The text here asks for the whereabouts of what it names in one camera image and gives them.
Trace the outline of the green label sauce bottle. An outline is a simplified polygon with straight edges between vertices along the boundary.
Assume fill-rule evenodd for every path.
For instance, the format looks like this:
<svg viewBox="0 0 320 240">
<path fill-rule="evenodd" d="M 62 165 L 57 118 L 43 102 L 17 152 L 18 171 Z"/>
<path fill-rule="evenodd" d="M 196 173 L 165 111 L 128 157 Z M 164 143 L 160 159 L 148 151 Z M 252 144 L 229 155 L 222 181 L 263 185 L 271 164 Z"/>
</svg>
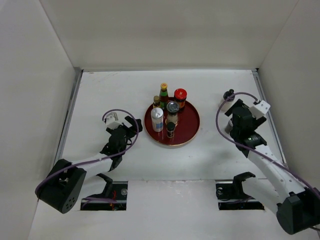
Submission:
<svg viewBox="0 0 320 240">
<path fill-rule="evenodd" d="M 162 110 L 166 109 L 168 101 L 169 101 L 168 85 L 166 83 L 162 83 L 160 85 L 160 93 L 159 93 L 160 108 Z"/>
</svg>

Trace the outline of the tall silver lid jar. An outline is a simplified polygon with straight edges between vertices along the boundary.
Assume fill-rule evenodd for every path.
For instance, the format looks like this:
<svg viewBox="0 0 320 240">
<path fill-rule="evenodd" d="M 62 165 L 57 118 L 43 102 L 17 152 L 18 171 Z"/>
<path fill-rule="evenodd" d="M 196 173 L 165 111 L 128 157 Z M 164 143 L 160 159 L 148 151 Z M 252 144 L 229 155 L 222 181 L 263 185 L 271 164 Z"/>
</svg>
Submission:
<svg viewBox="0 0 320 240">
<path fill-rule="evenodd" d="M 159 107 L 155 107 L 151 110 L 150 116 L 151 116 L 152 129 L 157 133 L 161 132 L 163 130 L 163 125 L 164 125 L 163 110 Z"/>
</svg>

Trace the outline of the small yellow label bottle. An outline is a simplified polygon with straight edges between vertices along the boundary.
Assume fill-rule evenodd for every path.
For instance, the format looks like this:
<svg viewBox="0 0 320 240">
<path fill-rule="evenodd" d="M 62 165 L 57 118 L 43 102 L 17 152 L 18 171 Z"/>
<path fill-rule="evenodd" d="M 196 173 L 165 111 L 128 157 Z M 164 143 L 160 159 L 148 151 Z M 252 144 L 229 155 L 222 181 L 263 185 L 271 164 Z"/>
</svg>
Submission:
<svg viewBox="0 0 320 240">
<path fill-rule="evenodd" d="M 153 104 L 152 104 L 153 108 L 160 108 L 161 104 L 160 104 L 160 97 L 158 95 L 155 95 L 153 97 Z"/>
</svg>

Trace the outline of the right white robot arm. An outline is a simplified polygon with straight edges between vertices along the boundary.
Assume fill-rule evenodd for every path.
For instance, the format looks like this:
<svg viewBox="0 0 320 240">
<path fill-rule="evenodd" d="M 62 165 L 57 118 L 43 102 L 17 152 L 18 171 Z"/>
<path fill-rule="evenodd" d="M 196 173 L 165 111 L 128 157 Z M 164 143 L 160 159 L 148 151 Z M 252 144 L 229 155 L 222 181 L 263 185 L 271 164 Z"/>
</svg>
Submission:
<svg viewBox="0 0 320 240">
<path fill-rule="evenodd" d="M 320 192 L 290 172 L 272 153 L 266 140 L 256 129 L 267 119 L 270 105 L 256 101 L 247 106 L 238 99 L 226 112 L 231 117 L 231 142 L 264 174 L 273 186 L 268 189 L 251 172 L 234 176 L 232 193 L 253 197 L 269 208 L 281 228 L 289 235 L 314 228 L 320 223 Z"/>
</svg>

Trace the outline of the black cap small bottle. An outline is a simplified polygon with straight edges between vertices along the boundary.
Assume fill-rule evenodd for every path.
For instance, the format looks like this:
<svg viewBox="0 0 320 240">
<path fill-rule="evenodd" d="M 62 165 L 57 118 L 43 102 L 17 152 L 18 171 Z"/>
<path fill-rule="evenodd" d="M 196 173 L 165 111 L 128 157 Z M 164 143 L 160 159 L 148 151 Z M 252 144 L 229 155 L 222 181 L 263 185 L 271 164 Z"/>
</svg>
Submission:
<svg viewBox="0 0 320 240">
<path fill-rule="evenodd" d="M 229 89 L 223 94 L 222 99 L 219 103 L 222 112 L 226 112 L 233 105 L 235 100 L 234 93 L 235 91 L 233 89 Z"/>
</svg>

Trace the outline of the grey lid spice shaker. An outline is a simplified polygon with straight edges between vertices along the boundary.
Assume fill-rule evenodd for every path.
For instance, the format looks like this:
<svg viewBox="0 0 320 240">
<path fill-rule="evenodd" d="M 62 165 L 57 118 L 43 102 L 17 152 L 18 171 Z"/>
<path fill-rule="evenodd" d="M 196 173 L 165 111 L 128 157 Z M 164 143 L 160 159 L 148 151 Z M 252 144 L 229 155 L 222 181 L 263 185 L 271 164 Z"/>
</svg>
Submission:
<svg viewBox="0 0 320 240">
<path fill-rule="evenodd" d="M 175 101 L 170 101 L 166 105 L 166 110 L 167 110 L 166 124 L 174 123 L 175 125 L 177 125 L 179 120 L 178 112 L 180 110 L 179 104 Z"/>
</svg>

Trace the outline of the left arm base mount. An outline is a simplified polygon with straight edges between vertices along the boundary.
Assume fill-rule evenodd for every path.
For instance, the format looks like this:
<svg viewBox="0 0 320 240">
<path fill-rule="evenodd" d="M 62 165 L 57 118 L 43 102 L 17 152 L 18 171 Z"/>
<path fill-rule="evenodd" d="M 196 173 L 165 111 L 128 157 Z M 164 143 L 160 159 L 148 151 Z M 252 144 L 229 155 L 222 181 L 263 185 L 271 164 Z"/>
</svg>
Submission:
<svg viewBox="0 0 320 240">
<path fill-rule="evenodd" d="M 125 211 L 128 182 L 99 173 L 84 182 L 78 199 L 81 211 Z"/>
</svg>

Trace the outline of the red lid sauce jar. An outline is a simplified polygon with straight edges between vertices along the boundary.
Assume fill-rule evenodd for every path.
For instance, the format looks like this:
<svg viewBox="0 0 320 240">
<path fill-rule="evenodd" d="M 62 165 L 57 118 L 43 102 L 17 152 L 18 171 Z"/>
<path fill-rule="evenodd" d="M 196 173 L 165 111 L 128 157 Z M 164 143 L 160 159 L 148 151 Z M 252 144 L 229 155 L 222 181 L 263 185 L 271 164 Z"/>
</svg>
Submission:
<svg viewBox="0 0 320 240">
<path fill-rule="evenodd" d="M 183 111 L 187 99 L 187 91 L 183 88 L 178 88 L 174 91 L 174 101 L 179 105 L 179 111 Z"/>
</svg>

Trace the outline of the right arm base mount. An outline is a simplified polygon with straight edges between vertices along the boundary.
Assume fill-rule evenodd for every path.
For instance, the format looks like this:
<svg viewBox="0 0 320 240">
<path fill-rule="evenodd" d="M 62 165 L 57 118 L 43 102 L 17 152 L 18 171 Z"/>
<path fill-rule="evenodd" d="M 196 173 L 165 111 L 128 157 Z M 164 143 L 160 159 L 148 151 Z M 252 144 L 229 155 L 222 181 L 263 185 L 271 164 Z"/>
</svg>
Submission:
<svg viewBox="0 0 320 240">
<path fill-rule="evenodd" d="M 232 181 L 216 181 L 215 195 L 220 211 L 265 210 L 262 203 L 244 193 L 242 183 L 256 176 L 244 172 L 233 177 Z"/>
</svg>

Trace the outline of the silver lid pepper jar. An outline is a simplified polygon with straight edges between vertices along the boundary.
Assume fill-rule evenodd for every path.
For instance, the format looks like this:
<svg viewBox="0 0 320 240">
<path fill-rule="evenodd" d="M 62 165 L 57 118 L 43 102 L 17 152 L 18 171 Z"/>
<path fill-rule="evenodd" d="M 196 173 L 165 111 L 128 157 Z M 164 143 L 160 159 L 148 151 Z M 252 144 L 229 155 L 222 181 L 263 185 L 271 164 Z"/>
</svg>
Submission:
<svg viewBox="0 0 320 240">
<path fill-rule="evenodd" d="M 225 126 L 224 131 L 227 135 L 229 135 L 231 133 L 232 129 L 233 129 L 233 122 L 232 122 L 232 119 L 230 119 L 228 121 L 227 125 Z"/>
</svg>

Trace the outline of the small dark spice jar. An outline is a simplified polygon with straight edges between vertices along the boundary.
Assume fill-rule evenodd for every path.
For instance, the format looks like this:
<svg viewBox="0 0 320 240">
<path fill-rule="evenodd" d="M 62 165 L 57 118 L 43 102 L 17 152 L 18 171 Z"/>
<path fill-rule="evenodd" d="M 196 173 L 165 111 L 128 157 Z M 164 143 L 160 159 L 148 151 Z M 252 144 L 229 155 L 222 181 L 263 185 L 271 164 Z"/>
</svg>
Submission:
<svg viewBox="0 0 320 240">
<path fill-rule="evenodd" d="M 169 122 L 167 125 L 166 125 L 166 134 L 167 134 L 167 137 L 168 138 L 173 138 L 174 137 L 174 132 L 175 132 L 175 129 L 176 129 L 176 125 L 174 122 Z"/>
</svg>

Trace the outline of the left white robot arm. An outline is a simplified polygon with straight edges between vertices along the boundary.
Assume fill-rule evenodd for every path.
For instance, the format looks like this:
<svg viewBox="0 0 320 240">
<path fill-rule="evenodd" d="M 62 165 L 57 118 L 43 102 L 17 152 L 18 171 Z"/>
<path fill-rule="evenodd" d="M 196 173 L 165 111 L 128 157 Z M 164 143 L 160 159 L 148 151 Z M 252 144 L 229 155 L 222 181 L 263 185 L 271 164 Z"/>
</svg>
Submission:
<svg viewBox="0 0 320 240">
<path fill-rule="evenodd" d="M 127 115 L 124 119 L 129 125 L 118 122 L 112 115 L 103 117 L 109 138 L 102 150 L 96 156 L 84 160 L 59 159 L 48 176 L 36 187 L 37 198 L 62 214 L 69 212 L 78 199 L 87 203 L 115 203 L 115 199 L 109 198 L 113 181 L 106 174 L 120 165 L 124 154 L 143 130 L 139 118 Z"/>
</svg>

